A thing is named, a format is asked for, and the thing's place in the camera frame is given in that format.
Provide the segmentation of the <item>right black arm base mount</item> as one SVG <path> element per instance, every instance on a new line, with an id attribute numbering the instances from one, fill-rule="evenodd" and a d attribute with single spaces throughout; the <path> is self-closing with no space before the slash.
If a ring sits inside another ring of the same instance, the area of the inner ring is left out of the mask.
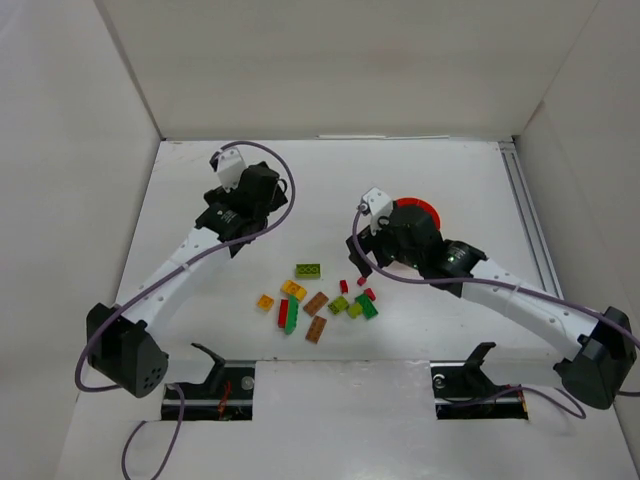
<path id="1" fill-rule="evenodd" d="M 438 420 L 529 419 L 521 392 L 508 392 L 499 398 L 489 399 L 511 388 L 509 384 L 494 384 L 481 370 L 484 358 L 495 347 L 495 342 L 482 342 L 464 360 L 430 363 Z"/>

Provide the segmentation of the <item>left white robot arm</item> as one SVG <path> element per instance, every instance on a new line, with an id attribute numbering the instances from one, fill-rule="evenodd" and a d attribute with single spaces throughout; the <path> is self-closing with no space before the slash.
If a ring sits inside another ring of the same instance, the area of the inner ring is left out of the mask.
<path id="1" fill-rule="evenodd" d="M 177 370 L 158 343 L 177 310 L 217 268 L 274 230 L 270 214 L 290 214 L 296 200 L 292 172 L 267 163 L 223 157 L 213 163 L 220 185 L 205 195 L 206 209 L 169 258 L 121 305 L 96 304 L 86 317 L 86 345 L 78 364 L 89 365 L 136 398 L 149 395 Z"/>

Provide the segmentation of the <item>lime lego with yellow studs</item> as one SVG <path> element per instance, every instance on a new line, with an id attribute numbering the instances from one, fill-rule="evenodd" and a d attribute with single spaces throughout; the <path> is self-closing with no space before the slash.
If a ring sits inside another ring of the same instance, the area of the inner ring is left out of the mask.
<path id="1" fill-rule="evenodd" d="M 349 307 L 349 301 L 344 296 L 336 297 L 331 303 L 328 304 L 328 309 L 333 315 L 347 310 Z"/>

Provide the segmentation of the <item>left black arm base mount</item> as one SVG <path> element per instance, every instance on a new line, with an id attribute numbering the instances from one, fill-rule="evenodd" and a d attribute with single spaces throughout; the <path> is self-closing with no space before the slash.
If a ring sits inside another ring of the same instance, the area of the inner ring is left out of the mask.
<path id="1" fill-rule="evenodd" d="M 250 421 L 253 416 L 256 363 L 226 360 L 193 343 L 171 359 L 163 379 L 160 418 L 186 421 Z"/>

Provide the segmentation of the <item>lime green lego brick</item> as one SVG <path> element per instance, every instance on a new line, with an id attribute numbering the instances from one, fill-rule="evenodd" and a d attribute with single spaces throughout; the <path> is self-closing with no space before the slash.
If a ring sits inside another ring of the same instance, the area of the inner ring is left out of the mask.
<path id="1" fill-rule="evenodd" d="M 299 279 L 319 279 L 321 265 L 318 263 L 299 263 L 295 266 L 295 277 Z"/>

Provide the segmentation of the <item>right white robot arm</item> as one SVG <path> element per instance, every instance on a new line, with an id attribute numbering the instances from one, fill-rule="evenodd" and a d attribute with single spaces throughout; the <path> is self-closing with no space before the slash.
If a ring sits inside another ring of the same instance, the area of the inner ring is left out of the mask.
<path id="1" fill-rule="evenodd" d="M 521 384 L 558 388 L 600 410 L 625 395 L 622 386 L 637 359 L 639 340 L 624 312 L 615 307 L 598 312 L 548 294 L 482 250 L 443 238 L 435 211 L 421 200 L 393 200 L 373 188 L 361 197 L 356 215 L 370 219 L 346 240 L 349 259 L 363 277 L 377 272 L 432 286 L 500 314 L 555 349 L 545 361 L 519 354 L 510 365 L 488 365 L 484 357 L 494 345 L 479 345 L 453 370 L 471 403 Z"/>

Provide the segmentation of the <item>small lime lego brick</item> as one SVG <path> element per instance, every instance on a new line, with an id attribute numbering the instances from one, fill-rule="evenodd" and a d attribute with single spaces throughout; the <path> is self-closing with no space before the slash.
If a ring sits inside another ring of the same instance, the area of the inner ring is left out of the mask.
<path id="1" fill-rule="evenodd" d="M 363 314 L 363 306 L 358 302 L 354 302 L 348 307 L 347 314 L 350 318 L 355 319 Z"/>

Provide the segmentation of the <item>red lego wedge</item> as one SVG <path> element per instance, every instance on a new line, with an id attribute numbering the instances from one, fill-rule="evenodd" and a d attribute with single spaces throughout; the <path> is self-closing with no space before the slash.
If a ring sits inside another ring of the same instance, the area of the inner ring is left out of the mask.
<path id="1" fill-rule="evenodd" d="M 367 288 L 364 290 L 364 293 L 366 294 L 366 296 L 371 300 L 371 301 L 375 301 L 376 300 L 376 295 L 374 293 L 374 291 L 371 288 Z"/>

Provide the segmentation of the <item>green lego plate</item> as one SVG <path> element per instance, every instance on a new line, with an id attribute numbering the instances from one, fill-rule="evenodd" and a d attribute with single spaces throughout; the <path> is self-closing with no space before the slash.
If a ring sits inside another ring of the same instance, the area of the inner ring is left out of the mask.
<path id="1" fill-rule="evenodd" d="M 370 320 L 378 315 L 378 310 L 376 309 L 373 301 L 366 294 L 361 294 L 355 298 L 356 302 L 362 307 L 362 315 Z"/>

